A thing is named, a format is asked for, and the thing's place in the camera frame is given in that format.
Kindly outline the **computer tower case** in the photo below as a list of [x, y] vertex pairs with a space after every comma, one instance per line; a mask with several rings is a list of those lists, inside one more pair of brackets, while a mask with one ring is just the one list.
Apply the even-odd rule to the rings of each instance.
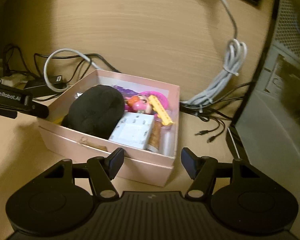
[[300, 174], [300, 0], [275, 0], [261, 58], [226, 142], [234, 157], [270, 176]]

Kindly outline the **pink cardboard box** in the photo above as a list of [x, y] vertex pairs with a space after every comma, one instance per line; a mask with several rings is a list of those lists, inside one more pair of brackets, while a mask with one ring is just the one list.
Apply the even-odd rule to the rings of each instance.
[[46, 147], [76, 162], [122, 148], [122, 178], [165, 186], [177, 150], [180, 88], [96, 70], [66, 90], [38, 119]]

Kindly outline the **white power strip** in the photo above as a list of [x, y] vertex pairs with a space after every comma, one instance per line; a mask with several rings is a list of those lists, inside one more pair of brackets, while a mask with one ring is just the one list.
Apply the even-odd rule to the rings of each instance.
[[21, 83], [27, 83], [28, 79], [25, 75], [20, 73], [12, 74], [11, 76], [0, 77], [0, 84], [15, 87]]

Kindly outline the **black plush toy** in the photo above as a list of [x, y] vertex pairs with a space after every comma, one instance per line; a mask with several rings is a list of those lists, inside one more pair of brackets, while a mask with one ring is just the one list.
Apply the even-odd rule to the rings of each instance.
[[109, 139], [125, 112], [125, 100], [115, 88], [89, 88], [70, 106], [61, 125], [88, 135]]

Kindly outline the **black power adapter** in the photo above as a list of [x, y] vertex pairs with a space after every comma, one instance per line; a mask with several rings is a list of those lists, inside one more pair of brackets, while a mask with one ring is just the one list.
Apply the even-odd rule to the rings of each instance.
[[[61, 75], [49, 77], [49, 80], [58, 89], [66, 87], [66, 83]], [[58, 94], [46, 85], [44, 78], [28, 81], [24, 90], [31, 93], [34, 98]]]

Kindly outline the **pink plastic toy basket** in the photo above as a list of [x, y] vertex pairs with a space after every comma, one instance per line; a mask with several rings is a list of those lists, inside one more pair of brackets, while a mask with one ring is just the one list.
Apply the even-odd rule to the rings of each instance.
[[156, 92], [156, 91], [144, 91], [141, 92], [140, 95], [145, 98], [144, 104], [138, 110], [138, 113], [157, 115], [157, 112], [153, 109], [152, 105], [149, 103], [149, 96], [155, 96], [159, 102], [162, 104], [164, 109], [169, 109], [169, 101], [164, 94]]

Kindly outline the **white multi-port charger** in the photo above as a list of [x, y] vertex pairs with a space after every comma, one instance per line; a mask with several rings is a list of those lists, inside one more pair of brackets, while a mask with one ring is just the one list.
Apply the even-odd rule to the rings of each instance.
[[144, 150], [148, 145], [153, 125], [153, 115], [125, 112], [109, 141]]

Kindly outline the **purple crystal bead ornament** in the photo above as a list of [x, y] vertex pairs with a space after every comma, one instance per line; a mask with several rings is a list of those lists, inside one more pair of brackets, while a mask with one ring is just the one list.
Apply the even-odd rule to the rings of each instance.
[[118, 85], [112, 85], [112, 87], [118, 90], [126, 101], [139, 100], [139, 93], [132, 89], [124, 88]]

